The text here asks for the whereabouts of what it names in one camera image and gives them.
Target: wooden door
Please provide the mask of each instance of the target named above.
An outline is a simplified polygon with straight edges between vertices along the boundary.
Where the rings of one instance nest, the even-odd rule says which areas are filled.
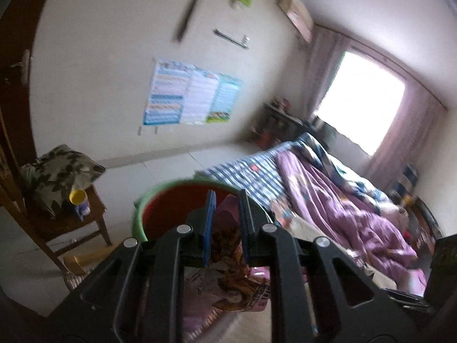
[[[23,165],[37,156],[30,122],[29,71],[23,57],[26,50],[33,48],[44,3],[45,0],[12,0],[0,18],[0,144],[10,166],[13,160]]]

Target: door handle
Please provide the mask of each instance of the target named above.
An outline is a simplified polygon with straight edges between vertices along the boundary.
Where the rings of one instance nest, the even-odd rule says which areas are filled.
[[[27,86],[28,85],[28,79],[29,79],[29,70],[30,70],[30,50],[26,49],[24,50],[22,54],[22,60],[19,61],[18,63],[14,63],[10,65],[10,68],[14,67],[20,67],[21,68],[21,84],[22,86]]]

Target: red object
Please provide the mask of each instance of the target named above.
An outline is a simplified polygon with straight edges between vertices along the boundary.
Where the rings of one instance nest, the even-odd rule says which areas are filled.
[[[403,233],[403,238],[406,240],[406,242],[409,244],[411,240],[411,234],[408,231],[405,231]]]
[[[146,206],[143,212],[143,230],[148,239],[158,239],[166,231],[184,224],[187,215],[205,205],[208,190],[216,192],[216,205],[230,194],[221,188],[216,188],[210,184],[196,185],[185,183],[154,197]]]
[[[265,151],[273,146],[274,141],[275,138],[268,131],[264,131],[260,135],[259,140],[257,141],[257,145],[260,149]]]

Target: ceiling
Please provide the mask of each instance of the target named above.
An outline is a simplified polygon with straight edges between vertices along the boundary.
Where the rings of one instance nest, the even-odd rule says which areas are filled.
[[[445,0],[301,0],[317,24],[390,53],[457,107],[457,18]]]

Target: window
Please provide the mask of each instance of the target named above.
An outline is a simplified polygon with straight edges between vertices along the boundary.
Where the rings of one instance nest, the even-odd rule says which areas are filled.
[[[316,114],[373,155],[394,120],[404,89],[383,65],[347,51]]]

